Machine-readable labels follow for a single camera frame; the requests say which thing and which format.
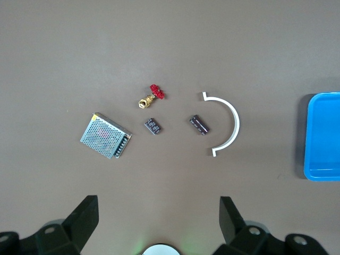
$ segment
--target white plastic arc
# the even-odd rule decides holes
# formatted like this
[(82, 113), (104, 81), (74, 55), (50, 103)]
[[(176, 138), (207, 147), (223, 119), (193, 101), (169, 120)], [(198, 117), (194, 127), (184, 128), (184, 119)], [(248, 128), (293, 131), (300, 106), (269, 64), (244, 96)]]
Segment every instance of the white plastic arc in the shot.
[(225, 104), (226, 106), (228, 106), (229, 109), (232, 111), (233, 116), (234, 116), (235, 126), (234, 126), (234, 131), (233, 131), (232, 135), (230, 136), (230, 138), (227, 141), (225, 141), (223, 144), (221, 144), (220, 146), (212, 148), (212, 155), (214, 157), (216, 157), (216, 151), (223, 150), (224, 148), (227, 148), (229, 145), (231, 145), (233, 143), (233, 141), (235, 141), (235, 139), (236, 139), (236, 137), (239, 133), (239, 130), (240, 130), (240, 117), (239, 117), (235, 107), (232, 106), (231, 103), (227, 102), (226, 100), (220, 99), (218, 97), (207, 97), (206, 92), (202, 92), (202, 94), (203, 94), (204, 101), (219, 101), (219, 102)]

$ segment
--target white circular object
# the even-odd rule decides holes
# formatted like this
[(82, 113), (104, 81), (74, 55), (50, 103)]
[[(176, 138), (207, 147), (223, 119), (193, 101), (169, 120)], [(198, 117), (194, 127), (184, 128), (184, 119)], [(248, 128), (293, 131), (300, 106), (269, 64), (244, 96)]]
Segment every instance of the white circular object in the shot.
[(178, 251), (166, 244), (155, 244), (146, 249), (143, 255), (180, 255)]
[(231, 145), (233, 143), (233, 141), (235, 141), (235, 139), (236, 139), (236, 137), (239, 133), (239, 130), (240, 130), (240, 118), (239, 118), (239, 115), (238, 115), (235, 107), (231, 103), (227, 102), (226, 100), (220, 99), (218, 97), (207, 97), (206, 92), (202, 92), (202, 94), (203, 94), (204, 101), (219, 101), (219, 102), (225, 104), (226, 106), (228, 106), (229, 109), (232, 111), (232, 113), (234, 115), (235, 125), (234, 125), (234, 131), (233, 131), (232, 135), (230, 136), (230, 138), (227, 141), (222, 143), (220, 146), (212, 148), (212, 155), (214, 157), (216, 157), (216, 151), (217, 150), (222, 150), (222, 149), (228, 147), (229, 145)]

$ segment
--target brass fitting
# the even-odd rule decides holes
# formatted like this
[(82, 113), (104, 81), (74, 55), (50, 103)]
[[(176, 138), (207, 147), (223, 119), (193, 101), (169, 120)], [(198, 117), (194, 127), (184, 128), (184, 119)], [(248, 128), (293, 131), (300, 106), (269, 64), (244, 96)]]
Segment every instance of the brass fitting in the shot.
[(146, 96), (146, 98), (143, 98), (142, 100), (139, 101), (138, 105), (140, 108), (144, 109), (149, 107), (149, 105), (152, 103), (152, 101), (156, 98), (154, 94), (150, 94)]

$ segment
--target metal box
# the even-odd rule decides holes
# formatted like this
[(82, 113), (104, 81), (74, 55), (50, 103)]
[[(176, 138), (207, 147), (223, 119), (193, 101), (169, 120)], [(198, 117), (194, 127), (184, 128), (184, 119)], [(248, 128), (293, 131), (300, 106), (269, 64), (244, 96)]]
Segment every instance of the metal box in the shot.
[(131, 136), (129, 130), (101, 113), (94, 113), (80, 141), (111, 159), (113, 156), (119, 158)]

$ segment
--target blue tray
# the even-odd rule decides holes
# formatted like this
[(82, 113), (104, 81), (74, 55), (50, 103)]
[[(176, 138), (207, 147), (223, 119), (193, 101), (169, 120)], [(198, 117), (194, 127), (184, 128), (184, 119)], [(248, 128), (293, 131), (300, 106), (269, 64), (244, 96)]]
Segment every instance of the blue tray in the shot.
[(304, 174), (312, 181), (340, 181), (340, 92), (309, 102)]

